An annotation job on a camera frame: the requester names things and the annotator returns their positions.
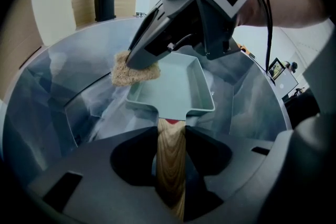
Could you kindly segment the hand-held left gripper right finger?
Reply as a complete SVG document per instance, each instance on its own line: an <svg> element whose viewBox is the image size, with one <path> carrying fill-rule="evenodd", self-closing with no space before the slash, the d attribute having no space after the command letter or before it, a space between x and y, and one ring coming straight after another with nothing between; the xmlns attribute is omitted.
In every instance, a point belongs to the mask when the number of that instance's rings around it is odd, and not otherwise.
<svg viewBox="0 0 336 224"><path fill-rule="evenodd" d="M190 222L225 203L256 172L272 141L220 134L187 126L184 221Z"/></svg>

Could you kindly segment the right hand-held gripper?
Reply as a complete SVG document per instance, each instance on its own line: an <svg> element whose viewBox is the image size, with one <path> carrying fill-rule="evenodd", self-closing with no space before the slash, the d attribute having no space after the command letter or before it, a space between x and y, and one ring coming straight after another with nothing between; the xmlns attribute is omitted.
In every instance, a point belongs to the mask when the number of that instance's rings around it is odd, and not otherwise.
<svg viewBox="0 0 336 224"><path fill-rule="evenodd" d="M160 0L129 46L127 67L141 70L190 45L213 60L237 51L230 44L239 9L247 0ZM269 0L258 0L270 22Z"/></svg>

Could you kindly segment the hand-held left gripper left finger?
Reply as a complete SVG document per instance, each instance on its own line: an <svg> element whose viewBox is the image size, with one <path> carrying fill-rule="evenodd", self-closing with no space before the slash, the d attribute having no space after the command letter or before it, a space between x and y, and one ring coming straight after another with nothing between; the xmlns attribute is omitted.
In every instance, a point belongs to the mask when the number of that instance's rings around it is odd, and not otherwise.
<svg viewBox="0 0 336 224"><path fill-rule="evenodd" d="M180 224L154 187L157 137L146 127L82 145L28 188L58 223Z"/></svg>

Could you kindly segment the beige scrubbing sponge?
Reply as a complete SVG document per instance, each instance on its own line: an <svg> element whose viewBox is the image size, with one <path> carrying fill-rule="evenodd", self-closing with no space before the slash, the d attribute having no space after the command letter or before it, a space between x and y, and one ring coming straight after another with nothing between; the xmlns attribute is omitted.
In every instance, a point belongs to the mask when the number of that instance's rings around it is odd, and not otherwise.
<svg viewBox="0 0 336 224"><path fill-rule="evenodd" d="M111 69L111 82L114 86L131 86L160 77L161 70L157 62L142 70L127 67L126 59L129 54L129 51L122 51L114 56L114 66Z"/></svg>

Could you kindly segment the person's right forearm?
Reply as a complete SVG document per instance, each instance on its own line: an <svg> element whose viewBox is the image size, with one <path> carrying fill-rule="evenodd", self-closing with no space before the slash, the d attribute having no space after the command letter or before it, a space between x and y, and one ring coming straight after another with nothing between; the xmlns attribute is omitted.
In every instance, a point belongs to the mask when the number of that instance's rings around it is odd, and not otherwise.
<svg viewBox="0 0 336 224"><path fill-rule="evenodd" d="M270 0L270 15L275 27L304 28L326 21L332 9L324 0ZM237 14L236 26L267 25L267 17L258 0L247 0Z"/></svg>

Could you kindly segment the person's black clothing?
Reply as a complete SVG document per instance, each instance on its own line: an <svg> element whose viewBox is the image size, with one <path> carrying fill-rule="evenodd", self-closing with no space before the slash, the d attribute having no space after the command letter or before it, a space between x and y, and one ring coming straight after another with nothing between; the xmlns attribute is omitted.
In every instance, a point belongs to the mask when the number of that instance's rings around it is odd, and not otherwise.
<svg viewBox="0 0 336 224"><path fill-rule="evenodd" d="M336 0L324 1L327 3L327 7L332 9L331 17L328 19L333 22L336 29ZM310 88L286 103L286 108L293 127L301 121L320 113L320 108Z"/></svg>

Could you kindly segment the grey laptop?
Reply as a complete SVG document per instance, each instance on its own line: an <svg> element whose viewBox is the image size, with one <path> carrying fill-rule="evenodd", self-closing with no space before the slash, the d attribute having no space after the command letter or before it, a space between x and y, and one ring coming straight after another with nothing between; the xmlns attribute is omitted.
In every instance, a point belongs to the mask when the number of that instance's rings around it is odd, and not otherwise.
<svg viewBox="0 0 336 224"><path fill-rule="evenodd" d="M283 70L274 82L277 89L277 95L280 98L286 96L298 85L298 81L288 69Z"/></svg>

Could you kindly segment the wooden cart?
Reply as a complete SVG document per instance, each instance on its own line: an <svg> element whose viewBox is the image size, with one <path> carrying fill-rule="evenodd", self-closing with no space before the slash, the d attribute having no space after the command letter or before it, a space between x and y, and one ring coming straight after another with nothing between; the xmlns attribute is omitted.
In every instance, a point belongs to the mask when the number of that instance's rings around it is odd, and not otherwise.
<svg viewBox="0 0 336 224"><path fill-rule="evenodd" d="M246 48L245 45L241 45L241 44L237 44L237 45L238 45L238 47L240 48L240 50L241 50L242 52L244 52L246 55L248 55L251 59L256 60L256 56L255 56L252 52L250 52L250 51Z"/></svg>

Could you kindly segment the black framed monitor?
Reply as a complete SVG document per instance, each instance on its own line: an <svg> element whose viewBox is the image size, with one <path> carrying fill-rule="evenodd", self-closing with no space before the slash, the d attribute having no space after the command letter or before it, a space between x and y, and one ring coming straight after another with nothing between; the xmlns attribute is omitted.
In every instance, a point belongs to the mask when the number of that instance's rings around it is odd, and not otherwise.
<svg viewBox="0 0 336 224"><path fill-rule="evenodd" d="M274 61L270 64L268 72L273 80L286 69L287 63L285 61L280 61L278 58L275 58Z"/></svg>

